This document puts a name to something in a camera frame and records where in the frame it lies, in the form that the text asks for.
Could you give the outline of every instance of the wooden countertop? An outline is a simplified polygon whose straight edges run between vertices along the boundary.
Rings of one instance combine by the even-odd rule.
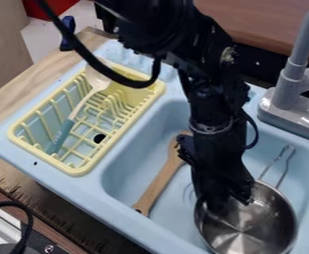
[[[309,0],[195,0],[235,41],[289,56]]]

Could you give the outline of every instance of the white floor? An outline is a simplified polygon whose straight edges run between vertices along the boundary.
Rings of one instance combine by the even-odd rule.
[[[101,22],[96,19],[93,3],[80,0],[61,17],[72,15],[77,22],[76,33],[87,26],[101,29]],[[30,18],[30,24],[22,30],[23,39],[34,63],[47,56],[60,45],[61,35],[52,22]]]

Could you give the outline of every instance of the black cable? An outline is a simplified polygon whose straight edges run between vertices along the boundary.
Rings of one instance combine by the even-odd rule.
[[[14,206],[14,207],[24,210],[25,213],[27,214],[27,217],[28,217],[27,228],[24,231],[21,240],[16,244],[16,246],[10,253],[10,254],[23,254],[27,246],[27,241],[33,231],[33,225],[34,225],[33,213],[30,211],[30,209],[26,205],[18,203],[18,202],[14,202],[14,201],[0,202],[0,207],[3,207],[3,206]]]
[[[255,132],[255,137],[249,145],[243,146],[245,149],[253,148],[259,141],[259,131],[254,120],[242,109],[240,112],[241,117],[243,117],[252,127]]]
[[[79,41],[79,39],[62,23],[59,17],[53,12],[53,10],[49,7],[46,0],[35,0],[42,10],[49,16],[49,18],[53,21],[54,25],[59,29],[64,38],[67,39],[69,44],[73,47],[73,49],[84,59],[86,62],[92,66],[95,70],[99,71],[103,75],[107,76],[111,80],[114,80],[118,83],[121,83],[125,86],[129,86],[132,88],[145,88],[158,78],[161,70],[161,59],[156,58],[154,60],[152,66],[152,76],[147,81],[139,81],[129,79],[113,69],[107,67],[102,62],[100,62],[86,47],[85,45]]]

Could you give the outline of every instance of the drain hole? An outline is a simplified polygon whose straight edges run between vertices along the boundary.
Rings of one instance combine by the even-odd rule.
[[[96,144],[99,144],[102,142],[102,140],[105,138],[104,134],[97,134],[95,137],[93,137],[93,142]]]

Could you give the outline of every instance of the wooden utensil handle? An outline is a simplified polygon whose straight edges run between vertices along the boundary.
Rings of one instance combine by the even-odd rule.
[[[140,199],[132,206],[136,211],[148,217],[149,211],[170,182],[174,174],[181,168],[185,162],[181,160],[178,155],[169,157],[166,164],[155,177],[152,184],[147,188],[146,192]]]

